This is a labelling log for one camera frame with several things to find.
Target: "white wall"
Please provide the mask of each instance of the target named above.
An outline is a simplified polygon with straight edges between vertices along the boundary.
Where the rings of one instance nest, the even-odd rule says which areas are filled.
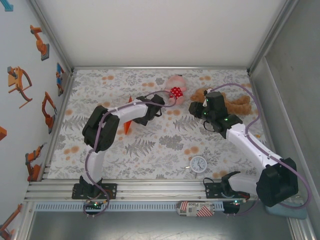
[[[56,84],[56,67],[58,56],[50,46],[49,59],[41,61],[36,47],[36,38],[30,33],[30,25],[38,27],[26,1],[10,0],[13,12],[5,12],[0,5],[0,126],[7,130],[7,136],[0,141],[0,224],[17,208],[25,197],[28,187],[28,171],[25,165],[25,154],[31,153],[44,142],[48,144],[42,149],[36,160],[41,163],[49,147],[51,135],[42,114],[42,101],[47,91],[58,112],[63,95],[58,97]],[[39,34],[43,42],[48,39]],[[29,75],[32,87],[25,91],[33,98],[27,105],[19,109],[25,100],[14,91],[8,93],[7,67],[21,67]],[[54,111],[50,104],[46,106],[50,115]]]
[[[74,66],[246,66],[285,0],[36,0]]]

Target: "white clock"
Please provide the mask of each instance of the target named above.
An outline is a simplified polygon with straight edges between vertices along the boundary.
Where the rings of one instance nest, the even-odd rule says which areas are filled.
[[[190,161],[191,170],[197,174],[203,173],[207,166],[207,161],[202,156],[195,156]]]

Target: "gray floor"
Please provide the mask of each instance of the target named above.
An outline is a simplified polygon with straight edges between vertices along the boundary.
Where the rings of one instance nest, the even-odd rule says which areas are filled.
[[[181,217],[175,212],[37,212],[31,240],[289,240],[287,219],[262,204],[246,216]]]

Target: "floral tablecloth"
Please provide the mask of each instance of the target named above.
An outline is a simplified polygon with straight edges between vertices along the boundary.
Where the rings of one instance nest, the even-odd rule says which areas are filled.
[[[105,154],[105,179],[202,179],[220,178],[232,171],[255,175],[254,165],[232,143],[220,134],[209,132],[203,120],[189,114],[190,96],[198,88],[216,87],[225,83],[251,85],[245,70],[214,69],[105,69],[78,70],[59,133],[49,179],[78,179],[84,171],[86,145],[82,129],[98,105],[121,106],[130,96],[136,98],[165,88],[166,80],[180,74],[187,81],[186,101],[180,106],[162,109],[162,116],[149,121],[147,126],[131,123],[128,134],[119,126],[113,145]],[[224,87],[228,99],[245,94],[236,87]],[[161,95],[165,101],[168,96]],[[244,124],[257,116],[239,116]],[[250,131],[263,143],[265,135],[261,122]],[[190,159],[203,156],[208,163],[201,175],[191,172]]]

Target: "red polka dot fabric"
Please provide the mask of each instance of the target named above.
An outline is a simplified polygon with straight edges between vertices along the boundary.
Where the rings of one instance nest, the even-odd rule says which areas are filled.
[[[173,95],[175,96],[176,99],[178,99],[179,97],[183,96],[183,92],[181,91],[180,87],[173,87],[171,90],[170,90],[170,93],[173,93]]]

